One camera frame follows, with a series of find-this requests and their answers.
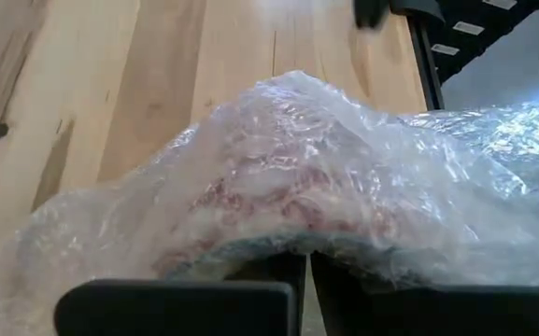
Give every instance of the clear plastic wrap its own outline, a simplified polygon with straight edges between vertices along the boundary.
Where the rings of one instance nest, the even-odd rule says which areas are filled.
[[[539,286],[539,105],[397,119],[291,72],[28,224],[1,257],[0,334],[50,334],[93,278],[216,279],[284,250],[393,282]]]

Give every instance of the wooden table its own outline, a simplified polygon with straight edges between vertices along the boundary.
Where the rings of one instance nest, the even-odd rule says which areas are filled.
[[[2,107],[10,129],[0,139],[0,242],[51,195],[122,176],[214,106],[286,71],[377,109],[426,109],[406,18],[360,33],[351,0],[42,5],[42,27],[29,35]]]

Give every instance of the plastic bag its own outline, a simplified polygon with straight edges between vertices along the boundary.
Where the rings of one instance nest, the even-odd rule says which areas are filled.
[[[456,116],[397,119],[301,72],[260,82],[117,184],[40,207],[0,262],[0,334],[51,333],[93,278],[218,279],[284,250],[422,286],[539,285],[539,166],[494,160],[514,124]]]

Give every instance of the plastic wrap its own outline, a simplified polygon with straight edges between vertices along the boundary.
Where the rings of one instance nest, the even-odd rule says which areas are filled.
[[[288,73],[36,210],[0,262],[0,334],[51,333],[93,278],[216,279],[284,250],[395,283],[539,286],[538,172],[539,105],[402,120]]]

